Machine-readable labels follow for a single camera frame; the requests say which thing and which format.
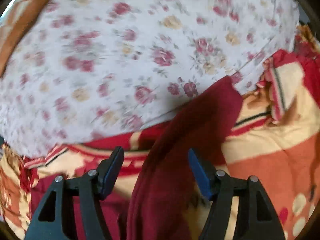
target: maroon cloth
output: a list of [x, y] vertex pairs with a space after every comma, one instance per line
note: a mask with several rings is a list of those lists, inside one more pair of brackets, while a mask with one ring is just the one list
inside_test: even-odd
[[[129, 207], [125, 199], [114, 193], [100, 202], [113, 240], [191, 239], [182, 217], [194, 190], [188, 149], [198, 149], [214, 165], [225, 164], [221, 143], [235, 124], [242, 101], [231, 79], [225, 77], [178, 113], [150, 150]], [[53, 178], [41, 179], [31, 189], [32, 214]], [[85, 236], [79, 203], [75, 202], [74, 209], [78, 239], [82, 240]]]

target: floral fabric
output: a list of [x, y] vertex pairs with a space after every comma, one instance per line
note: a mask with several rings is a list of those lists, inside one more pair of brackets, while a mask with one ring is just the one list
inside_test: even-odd
[[0, 132], [46, 155], [146, 127], [225, 75], [246, 93], [298, 18], [293, 0], [51, 0], [0, 81]]

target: white floral sheet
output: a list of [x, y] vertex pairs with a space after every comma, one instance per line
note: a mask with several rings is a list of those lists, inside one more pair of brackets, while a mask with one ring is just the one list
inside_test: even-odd
[[243, 94], [298, 19], [293, 0], [52, 0], [0, 81], [0, 132], [46, 155], [171, 118], [225, 75]]

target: metal screw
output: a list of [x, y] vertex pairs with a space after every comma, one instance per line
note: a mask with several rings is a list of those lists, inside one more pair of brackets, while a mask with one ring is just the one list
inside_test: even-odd
[[252, 176], [250, 176], [250, 180], [251, 180], [252, 182], [257, 182], [259, 179], [258, 179], [257, 176], [252, 175]]
[[226, 173], [223, 170], [217, 170], [217, 176], [223, 177]]
[[57, 176], [57, 177], [54, 178], [54, 181], [55, 182], [60, 182], [60, 181], [62, 181], [62, 179], [63, 179], [62, 176]]
[[96, 170], [89, 170], [88, 171], [88, 175], [89, 176], [94, 176], [94, 175], [96, 175], [97, 174], [97, 171]]

